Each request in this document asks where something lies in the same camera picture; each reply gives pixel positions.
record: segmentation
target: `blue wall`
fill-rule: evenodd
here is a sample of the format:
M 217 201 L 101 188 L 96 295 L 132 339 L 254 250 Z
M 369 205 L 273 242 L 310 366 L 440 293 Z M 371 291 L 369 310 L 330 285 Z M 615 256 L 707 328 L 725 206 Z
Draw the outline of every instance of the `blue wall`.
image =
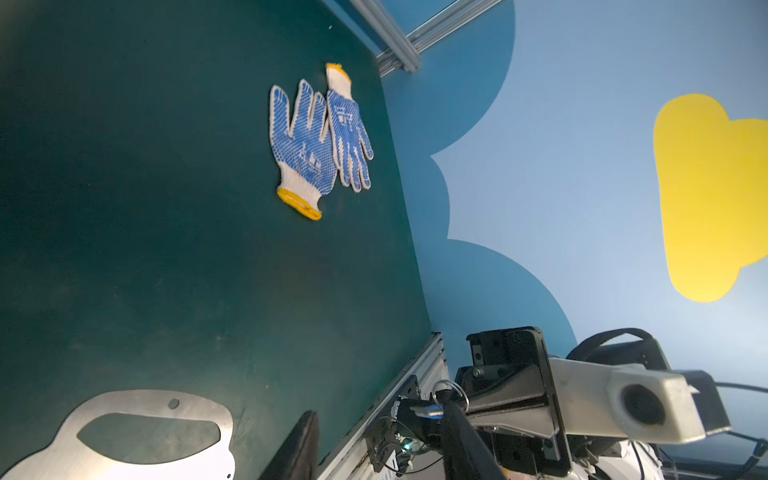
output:
M 425 52 L 421 71 L 397 71 L 383 82 L 427 308 L 452 372 L 472 364 L 465 337 L 482 330 L 536 325 L 560 356 L 576 344 L 557 301 L 525 268 L 489 248 L 448 239 L 452 205 L 430 155 L 482 118 L 506 77 L 514 4 L 491 12 Z
M 670 100 L 768 119 L 768 4 L 507 0 L 383 81 L 433 327 L 534 324 L 564 355 L 592 333 L 651 331 L 674 368 L 768 385 L 768 262 L 714 303 L 667 272 L 653 147 Z M 723 392 L 736 430 L 768 435 L 765 398 Z M 747 442 L 670 449 L 741 463 Z
M 400 30 L 406 35 L 452 3 L 452 0 L 380 1 L 395 19 Z M 378 55 L 386 50 L 384 41 L 368 26 L 361 14 L 349 3 L 349 0 L 323 0 L 323 3 L 357 35 L 371 53 Z

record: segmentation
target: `dark green mat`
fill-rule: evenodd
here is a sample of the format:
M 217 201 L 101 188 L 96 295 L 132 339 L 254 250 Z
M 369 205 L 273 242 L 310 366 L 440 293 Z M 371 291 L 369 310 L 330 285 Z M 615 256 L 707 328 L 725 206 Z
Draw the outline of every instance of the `dark green mat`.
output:
M 226 406 L 238 478 L 305 409 L 325 455 L 430 330 L 370 53 L 312 0 L 0 15 L 0 473 L 116 389 Z M 376 158 L 371 191 L 337 182 L 312 222 L 275 195 L 267 101 L 301 78 L 324 92 L 327 61 Z

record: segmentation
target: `work glove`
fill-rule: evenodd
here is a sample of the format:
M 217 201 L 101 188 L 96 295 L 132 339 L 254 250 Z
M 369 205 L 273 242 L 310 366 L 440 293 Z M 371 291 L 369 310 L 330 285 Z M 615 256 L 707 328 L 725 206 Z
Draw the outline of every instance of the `work glove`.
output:
M 355 192 L 371 187 L 366 160 L 373 158 L 371 140 L 360 119 L 360 108 L 352 99 L 352 81 L 341 65 L 326 64 L 328 116 L 333 138 L 333 162 L 345 187 Z
M 288 95 L 277 85 L 270 92 L 270 143 L 280 166 L 280 186 L 277 196 L 312 220 L 322 216 L 317 201 L 327 195 L 336 182 L 326 101 L 313 93 L 302 80 L 293 109 L 293 121 L 288 114 Z

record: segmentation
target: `metal plate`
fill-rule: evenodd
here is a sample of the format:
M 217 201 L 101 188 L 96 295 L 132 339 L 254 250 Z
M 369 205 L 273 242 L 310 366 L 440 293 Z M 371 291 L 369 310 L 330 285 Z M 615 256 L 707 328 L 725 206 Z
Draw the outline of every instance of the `metal plate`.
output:
M 368 429 L 363 435 L 366 439 L 368 457 L 373 465 L 374 472 L 378 473 L 384 469 L 385 458 L 391 456 L 386 454 L 386 450 L 389 450 L 390 454 L 399 453 L 396 447 L 392 445 L 386 446 L 396 442 L 395 432 L 399 430 L 398 426 L 389 420 L 385 420 L 384 417 L 397 418 L 397 414 L 393 412 L 395 402 L 404 398 L 419 400 L 419 394 L 419 382 L 416 375 L 411 375 L 395 396 L 389 400 L 389 403 L 380 409 L 379 414 L 368 424 Z
M 110 413 L 164 419 L 204 420 L 220 431 L 217 443 L 175 462 L 136 465 L 94 452 L 77 435 L 89 422 Z M 190 393 L 170 390 L 123 390 L 102 393 L 82 403 L 64 420 L 53 442 L 21 460 L 2 480 L 168 480 L 234 478 L 235 459 L 229 450 L 232 415 L 222 405 Z

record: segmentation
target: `cable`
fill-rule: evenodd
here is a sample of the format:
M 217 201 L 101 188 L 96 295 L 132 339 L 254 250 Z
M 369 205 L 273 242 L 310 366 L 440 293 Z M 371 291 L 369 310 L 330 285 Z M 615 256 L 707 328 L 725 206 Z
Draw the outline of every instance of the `cable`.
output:
M 744 385 L 743 383 L 715 382 L 715 386 L 723 387 L 724 389 L 742 389 L 752 390 L 753 392 L 768 393 L 768 389 L 765 387 Z
M 376 421 L 377 421 L 377 422 L 379 422 L 379 421 L 381 421 L 382 419 L 389 419 L 389 420 L 392 420 L 392 421 L 393 421 L 393 422 L 395 422 L 395 423 L 399 423 L 400 425 L 402 425 L 403 427 L 405 427 L 405 428 L 406 428 L 406 430 L 408 430 L 409 432 L 411 432 L 411 435 L 413 435 L 413 438 L 414 438 L 414 439 L 417 439 L 417 440 L 419 440 L 421 443 L 423 443 L 423 444 L 425 444 L 425 445 L 426 445 L 426 443 L 427 443 L 427 442 L 425 442 L 425 441 L 424 441 L 424 439 L 422 439 L 420 436 L 416 435 L 416 434 L 413 432 L 413 430 L 411 430 L 411 429 L 410 429 L 410 428 L 409 428 L 409 427 L 408 427 L 408 426 L 407 426 L 405 423 L 403 423 L 403 422 L 400 422 L 400 421 L 399 421 L 398 419 L 396 419 L 395 417 L 391 417 L 391 416 L 389 416 L 389 415 L 382 415 L 382 416 L 380 416 L 380 417 L 379 417 L 379 419 L 378 419 L 378 420 L 376 420 Z
M 630 441 L 632 449 L 634 450 L 634 456 L 637 457 L 637 466 L 640 467 L 640 480 L 645 480 L 645 470 L 643 469 L 643 462 L 640 460 L 640 454 L 637 453 L 637 447 L 634 446 L 634 442 Z
M 750 437 L 749 435 L 744 435 L 743 433 L 739 433 L 739 432 L 726 432 L 726 434 L 734 436 L 738 439 L 749 440 L 750 442 L 755 442 L 755 443 L 765 442 L 765 440 L 763 439 L 756 439 L 755 437 Z
M 579 360 L 583 362 L 586 360 L 586 358 L 589 357 L 591 353 L 593 353 L 596 350 L 596 348 L 601 346 L 603 343 L 606 343 L 608 340 L 614 339 L 618 336 L 622 336 L 625 333 L 634 335 L 643 340 L 653 338 L 653 336 L 650 333 L 641 329 L 628 328 L 628 329 L 608 330 L 607 332 L 597 333 L 589 337 L 588 339 L 584 340 L 583 342 L 579 343 L 578 345 L 576 345 L 576 348 L 571 350 L 571 352 L 568 354 L 568 356 L 565 357 L 565 359 Z
M 389 470 L 392 470 L 393 472 L 395 472 L 397 474 L 400 474 L 400 475 L 413 475 L 414 473 L 424 472 L 427 468 L 433 466 L 435 463 L 439 462 L 440 460 L 442 460 L 442 457 L 438 458 L 437 460 L 435 460 L 434 462 L 430 463 L 426 467 L 420 468 L 419 470 L 416 470 L 414 472 L 398 472 L 397 470 L 395 470 L 394 468 L 390 467 L 386 463 L 384 464 L 384 466 L 387 467 Z
M 760 463 L 760 460 L 763 459 L 763 456 L 766 454 L 766 452 L 768 452 L 768 441 L 760 439 L 757 444 L 755 444 L 755 449 L 752 451 L 752 456 L 750 456 L 750 458 L 744 462 L 744 465 L 741 465 L 735 472 L 729 475 L 723 475 L 717 480 L 737 480 L 738 478 L 742 478 L 750 470 L 755 468 L 758 463 Z
M 677 463 L 675 463 L 672 457 L 670 457 L 668 453 L 662 450 L 660 446 L 656 445 L 656 447 L 659 449 L 659 452 L 663 453 L 664 456 L 667 457 L 667 459 L 672 463 L 672 473 L 674 475 L 674 480 L 680 480 L 680 476 L 677 474 Z
M 406 453 L 409 453 L 411 456 L 424 455 L 425 453 L 432 451 L 432 449 L 429 448 L 429 447 L 422 447 L 422 448 L 420 448 L 418 450 L 408 450 L 406 447 L 402 446 L 402 444 L 400 444 L 400 443 L 397 443 L 397 442 L 387 442 L 387 443 L 384 444 L 382 449 L 379 450 L 379 453 L 377 454 L 379 456 L 379 462 L 381 462 L 383 460 L 382 453 L 386 453 L 386 448 L 389 447 L 390 445 L 394 445 L 396 447 L 399 447 L 402 451 L 404 451 Z
M 642 450 L 645 453 L 645 456 L 648 457 L 648 460 L 651 460 L 654 463 L 654 465 L 656 465 L 657 467 L 660 466 L 658 460 L 650 456 L 650 452 L 646 450 L 645 447 L 643 447 L 643 444 L 641 443 L 639 445 L 640 445 L 640 450 Z

